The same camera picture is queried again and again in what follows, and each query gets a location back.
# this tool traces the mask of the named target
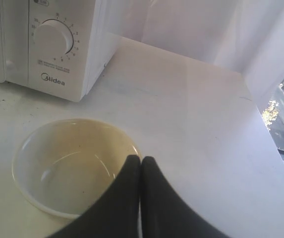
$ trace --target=white microwave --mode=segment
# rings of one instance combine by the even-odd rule
[[[70,101],[115,53],[126,0],[0,0],[0,82]]]

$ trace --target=white bowl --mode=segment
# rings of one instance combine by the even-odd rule
[[[35,207],[74,219],[101,197],[131,154],[139,155],[133,141],[112,125],[61,120],[27,137],[13,159],[12,173]]]

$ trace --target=midea logo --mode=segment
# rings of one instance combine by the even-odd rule
[[[53,77],[50,77],[47,73],[42,73],[42,80],[52,82],[52,83],[56,83],[56,84],[60,84],[62,86],[65,85],[65,83],[63,81],[60,81],[60,80],[53,78]]]

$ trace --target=countertop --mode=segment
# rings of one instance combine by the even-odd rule
[[[0,84],[0,237],[44,237],[69,222],[30,205],[11,174],[30,132],[68,118],[123,129],[227,235],[284,237],[284,163],[240,74],[128,39],[80,103]]]

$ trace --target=microwave dial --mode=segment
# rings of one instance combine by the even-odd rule
[[[40,24],[34,32],[37,52],[44,58],[62,57],[73,47],[73,35],[61,21],[50,19]]]

